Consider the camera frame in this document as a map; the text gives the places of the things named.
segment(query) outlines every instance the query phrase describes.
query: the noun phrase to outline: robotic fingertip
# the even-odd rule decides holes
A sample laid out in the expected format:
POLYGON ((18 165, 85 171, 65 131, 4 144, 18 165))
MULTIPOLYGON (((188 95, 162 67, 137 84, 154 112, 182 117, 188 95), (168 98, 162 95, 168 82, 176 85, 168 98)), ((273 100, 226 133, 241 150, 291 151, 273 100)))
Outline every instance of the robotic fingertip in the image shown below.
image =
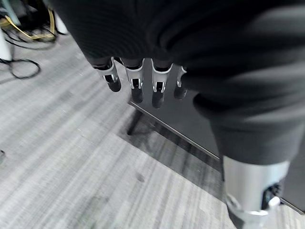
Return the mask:
POLYGON ((142 92, 142 88, 134 88, 132 89, 132 100, 137 103, 140 104, 143 101, 143 92, 142 92))
POLYGON ((152 96, 152 106, 159 109, 164 102, 164 93, 157 91, 153 93, 152 96))
POLYGON ((108 83, 108 86, 113 92, 119 92, 122 87, 120 78, 118 78, 116 82, 108 83))
POLYGON ((175 99, 182 100, 185 98, 186 93, 187 93, 186 88, 184 88, 182 86, 178 87, 178 85, 176 85, 173 95, 174 95, 175 99))

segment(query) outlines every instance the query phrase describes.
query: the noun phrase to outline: robotic hand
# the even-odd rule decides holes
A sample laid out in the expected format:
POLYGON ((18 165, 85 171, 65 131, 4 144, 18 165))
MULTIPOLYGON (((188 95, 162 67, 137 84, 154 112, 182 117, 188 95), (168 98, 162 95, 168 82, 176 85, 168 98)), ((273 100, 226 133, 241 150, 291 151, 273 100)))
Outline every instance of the robotic hand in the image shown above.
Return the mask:
POLYGON ((304 134, 304 2, 50 2, 113 91, 121 84, 112 57, 124 63, 138 102, 142 59, 152 58, 155 107, 172 63, 183 66, 177 87, 198 91, 194 106, 223 155, 229 216, 238 229, 262 226, 304 134))

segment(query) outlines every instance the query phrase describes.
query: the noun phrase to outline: black fabric sleeve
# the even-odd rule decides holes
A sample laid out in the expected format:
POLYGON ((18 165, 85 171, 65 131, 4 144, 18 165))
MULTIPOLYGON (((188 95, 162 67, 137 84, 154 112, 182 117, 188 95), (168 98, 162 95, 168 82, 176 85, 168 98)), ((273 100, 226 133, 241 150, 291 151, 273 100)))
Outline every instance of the black fabric sleeve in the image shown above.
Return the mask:
POLYGON ((219 150, 252 164, 291 160, 305 117, 303 0, 50 0, 92 65, 170 60, 188 73, 219 150))

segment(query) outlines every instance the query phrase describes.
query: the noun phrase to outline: floor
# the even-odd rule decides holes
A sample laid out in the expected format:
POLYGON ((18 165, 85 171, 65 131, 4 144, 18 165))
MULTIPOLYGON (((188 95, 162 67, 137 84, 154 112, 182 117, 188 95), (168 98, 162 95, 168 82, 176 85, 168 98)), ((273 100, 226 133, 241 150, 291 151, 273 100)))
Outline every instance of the floor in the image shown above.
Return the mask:
MULTIPOLYGON (((145 116, 126 134, 122 67, 113 93, 70 36, 16 57, 42 72, 11 80, 0 66, 1 229, 234 228, 217 162, 145 116)), ((281 206, 266 228, 304 229, 305 217, 281 206)))

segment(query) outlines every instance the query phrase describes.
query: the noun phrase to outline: white pole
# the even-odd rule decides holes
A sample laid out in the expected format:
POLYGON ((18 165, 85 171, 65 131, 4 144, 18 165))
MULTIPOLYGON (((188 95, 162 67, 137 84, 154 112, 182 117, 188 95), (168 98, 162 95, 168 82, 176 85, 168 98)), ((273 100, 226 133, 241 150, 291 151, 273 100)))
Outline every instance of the white pole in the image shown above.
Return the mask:
POLYGON ((11 61, 12 56, 8 44, 5 41, 4 34, 0 28, 0 59, 11 61))
POLYGON ((68 34, 68 30, 65 26, 65 24, 62 22, 61 18, 58 16, 57 13, 55 13, 55 23, 57 31, 61 34, 68 34))

